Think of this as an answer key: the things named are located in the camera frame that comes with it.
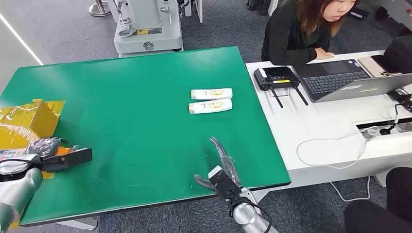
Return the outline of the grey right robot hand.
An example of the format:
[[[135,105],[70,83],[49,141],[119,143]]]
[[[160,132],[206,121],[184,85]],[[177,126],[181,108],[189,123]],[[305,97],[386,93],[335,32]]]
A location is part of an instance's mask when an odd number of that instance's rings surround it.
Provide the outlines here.
[[[209,140],[219,154],[221,165],[215,166],[208,173],[208,180],[203,179],[198,174],[194,175],[194,178],[200,186],[214,191],[223,198],[230,199],[240,194],[243,186],[232,158],[226,153],[219,140],[215,137],[211,137]]]

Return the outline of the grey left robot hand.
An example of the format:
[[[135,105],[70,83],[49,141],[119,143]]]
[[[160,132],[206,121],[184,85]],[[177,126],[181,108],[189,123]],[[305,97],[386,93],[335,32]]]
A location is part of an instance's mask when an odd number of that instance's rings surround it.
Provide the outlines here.
[[[58,148],[68,141],[59,137],[41,138],[28,144],[23,154],[37,154],[46,159],[55,156]]]

